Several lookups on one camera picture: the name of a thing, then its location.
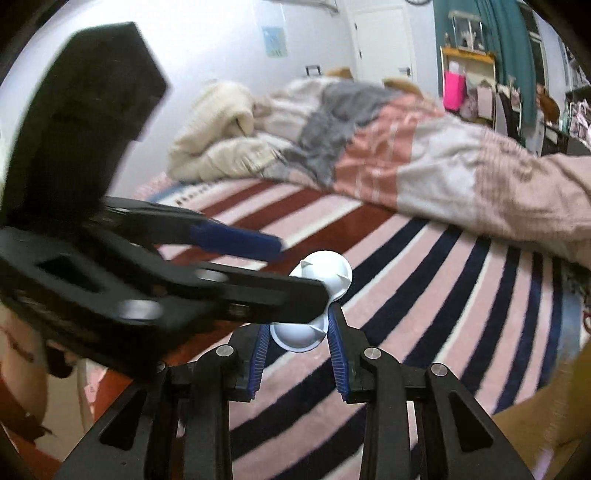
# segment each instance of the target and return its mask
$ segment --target metal screw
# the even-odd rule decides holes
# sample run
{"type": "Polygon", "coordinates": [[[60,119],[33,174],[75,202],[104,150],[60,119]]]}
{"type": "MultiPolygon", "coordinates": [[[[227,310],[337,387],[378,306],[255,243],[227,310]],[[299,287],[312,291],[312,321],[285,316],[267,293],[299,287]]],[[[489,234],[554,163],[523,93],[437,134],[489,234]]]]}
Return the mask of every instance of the metal screw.
{"type": "Polygon", "coordinates": [[[240,305],[239,303],[231,303],[228,307],[228,314],[237,319],[245,319],[248,317],[250,308],[248,305],[240,305]]]}
{"type": "Polygon", "coordinates": [[[222,345],[216,348],[218,356],[230,356],[234,353],[234,349],[230,345],[222,345]]]}
{"type": "Polygon", "coordinates": [[[378,348],[373,346],[366,348],[363,354],[371,360],[377,360],[382,356],[382,352],[380,352],[378,348]]]}
{"type": "Polygon", "coordinates": [[[162,307],[154,300],[125,300],[119,304],[119,316],[126,320],[155,320],[162,313],[162,307]]]}
{"type": "Polygon", "coordinates": [[[431,365],[431,372],[433,372],[433,375],[436,375],[438,377],[445,377],[449,370],[443,364],[433,364],[431,365]]]}
{"type": "Polygon", "coordinates": [[[195,270],[195,275],[201,278],[201,280],[217,282],[224,282],[228,280],[228,276],[224,275],[221,272],[216,272],[215,270],[204,270],[202,268],[198,268],[197,270],[195,270]]]}

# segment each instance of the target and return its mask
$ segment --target bed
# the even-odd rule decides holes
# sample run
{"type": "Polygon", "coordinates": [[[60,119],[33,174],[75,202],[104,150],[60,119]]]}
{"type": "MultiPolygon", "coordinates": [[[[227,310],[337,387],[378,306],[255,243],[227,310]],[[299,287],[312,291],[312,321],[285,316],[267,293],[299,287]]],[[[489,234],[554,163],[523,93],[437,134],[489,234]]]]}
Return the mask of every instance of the bed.
{"type": "MultiPolygon", "coordinates": [[[[137,197],[277,235],[286,248],[280,261],[266,264],[162,246],[161,255],[177,264],[206,260],[288,274],[314,251],[343,254],[353,267],[353,283],[339,302],[348,323],[405,364],[448,365],[490,414],[532,396],[550,379],[557,358],[575,355],[586,339],[585,272],[556,257],[359,199],[264,179],[187,185],[163,174],[137,197]]],[[[219,322],[168,362],[198,358],[227,342],[233,328],[219,322]]],[[[96,418],[129,381],[98,366],[87,373],[96,418]]],[[[305,354],[272,343],[256,400],[230,407],[234,476],[358,478],[364,422],[364,408],[344,404],[335,390],[326,343],[305,354]]],[[[415,444],[412,404],[409,422],[415,444]]],[[[416,447],[412,456],[418,475],[416,447]]]]}

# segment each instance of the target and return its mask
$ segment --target wall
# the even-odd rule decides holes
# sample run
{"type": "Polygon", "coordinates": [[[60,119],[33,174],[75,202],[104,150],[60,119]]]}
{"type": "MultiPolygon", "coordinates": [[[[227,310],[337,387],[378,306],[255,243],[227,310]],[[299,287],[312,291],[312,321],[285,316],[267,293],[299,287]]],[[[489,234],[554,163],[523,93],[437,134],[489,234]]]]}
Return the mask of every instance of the wall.
{"type": "Polygon", "coordinates": [[[170,88],[128,148],[112,194],[129,196],[166,169],[167,150],[203,85],[235,80],[260,94],[305,75],[305,65],[326,71],[354,67],[344,14],[265,0],[71,0],[33,37],[0,85],[0,119],[12,144],[36,85],[73,32],[93,25],[135,21],[170,88]],[[288,57],[270,59],[261,26],[282,26],[288,57]]]}
{"type": "Polygon", "coordinates": [[[550,96],[558,103],[560,113],[564,112],[565,93],[569,90],[567,80],[564,74],[564,61],[562,58],[562,45],[560,37],[552,26],[543,20],[538,14],[534,13],[538,22],[540,37],[544,44],[546,53],[546,68],[548,71],[548,92],[550,96]]]}
{"type": "MultiPolygon", "coordinates": [[[[6,140],[4,138],[4,129],[2,124],[0,124],[0,171],[4,171],[3,166],[7,163],[8,158],[8,146],[6,145],[6,140]]],[[[2,177],[0,177],[0,197],[2,192],[4,191],[4,182],[2,181],[2,177]]]]}
{"type": "Polygon", "coordinates": [[[439,80],[437,71],[437,44],[435,39],[435,15],[433,3],[417,7],[404,0],[346,0],[350,17],[356,12],[371,8],[382,8],[403,5],[413,35],[415,58],[415,78],[424,93],[439,97],[439,80]]]}

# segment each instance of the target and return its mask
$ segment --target shelf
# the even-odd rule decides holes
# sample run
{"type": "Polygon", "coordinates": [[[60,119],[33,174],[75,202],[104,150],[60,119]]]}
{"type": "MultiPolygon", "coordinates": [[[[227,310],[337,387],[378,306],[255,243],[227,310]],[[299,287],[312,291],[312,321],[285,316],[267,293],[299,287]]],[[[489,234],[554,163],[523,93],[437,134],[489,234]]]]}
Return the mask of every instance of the shelf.
{"type": "Polygon", "coordinates": [[[296,4],[296,5],[305,5],[307,7],[326,8],[332,14],[339,13],[339,7],[336,4],[336,2],[333,5],[331,3],[327,3],[326,1],[319,2],[317,0],[268,0],[268,1],[276,3],[276,4],[296,4]]]}
{"type": "Polygon", "coordinates": [[[441,52],[446,57],[458,57],[466,60],[481,61],[489,65],[495,64],[495,54],[493,52],[488,53],[472,53],[466,50],[458,50],[457,48],[442,47],[441,52]]]}
{"type": "Polygon", "coordinates": [[[569,102],[580,102],[581,100],[587,100],[591,103],[591,85],[584,85],[579,88],[575,88],[570,92],[566,92],[566,98],[569,102]]]}

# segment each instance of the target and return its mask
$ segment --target white door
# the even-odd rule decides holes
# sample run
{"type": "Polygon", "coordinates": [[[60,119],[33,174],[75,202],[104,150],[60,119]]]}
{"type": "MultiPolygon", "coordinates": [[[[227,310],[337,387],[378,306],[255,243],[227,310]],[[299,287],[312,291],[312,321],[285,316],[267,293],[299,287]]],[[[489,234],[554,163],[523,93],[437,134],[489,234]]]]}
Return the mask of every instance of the white door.
{"type": "Polygon", "coordinates": [[[413,80],[410,32],[402,7],[354,15],[361,80],[413,80]]]}

